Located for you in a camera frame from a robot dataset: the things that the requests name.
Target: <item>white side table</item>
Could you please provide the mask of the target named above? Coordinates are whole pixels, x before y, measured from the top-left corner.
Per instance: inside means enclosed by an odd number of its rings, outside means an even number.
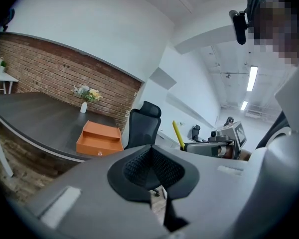
[[[16,78],[12,77],[11,75],[9,75],[5,72],[0,73],[0,81],[3,82],[3,91],[5,94],[6,94],[6,90],[5,90],[4,82],[10,82],[8,94],[11,94],[11,88],[12,88],[13,82],[18,82],[18,80]]]

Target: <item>ceiling light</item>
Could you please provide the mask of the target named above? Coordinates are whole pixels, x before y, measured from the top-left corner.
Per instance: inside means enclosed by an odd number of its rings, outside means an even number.
[[[244,101],[243,102],[243,105],[241,106],[240,110],[244,111],[246,106],[247,106],[248,102],[247,101]]]
[[[257,66],[251,66],[250,67],[250,75],[249,75],[249,82],[248,82],[247,91],[252,91],[253,90],[255,80],[256,80],[256,76],[257,76],[257,71],[258,71]]]

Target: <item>red brick wall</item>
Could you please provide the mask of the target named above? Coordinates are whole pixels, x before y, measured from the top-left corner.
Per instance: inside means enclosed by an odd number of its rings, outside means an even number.
[[[75,106],[74,85],[86,84],[102,94],[88,110],[114,117],[123,130],[141,83],[129,75],[72,49],[31,37],[2,33],[0,57],[6,72],[17,78],[13,92],[44,92]]]

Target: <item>office chair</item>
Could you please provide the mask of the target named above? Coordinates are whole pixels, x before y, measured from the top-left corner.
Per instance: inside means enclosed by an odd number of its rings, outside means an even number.
[[[138,147],[146,144],[155,144],[157,131],[160,125],[161,110],[158,106],[144,101],[141,109],[133,109],[130,112],[129,142],[125,149]],[[145,188],[153,190],[155,196],[159,197],[156,190],[161,185],[152,169],[149,170]]]

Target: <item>flower vase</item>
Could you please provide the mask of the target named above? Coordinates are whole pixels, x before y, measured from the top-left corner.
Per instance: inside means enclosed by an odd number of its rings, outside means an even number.
[[[5,70],[5,66],[0,66],[0,73],[3,73]]]
[[[88,107],[88,103],[87,102],[84,102],[82,105],[81,105],[81,110],[80,112],[81,113],[85,113],[86,112],[86,108]]]

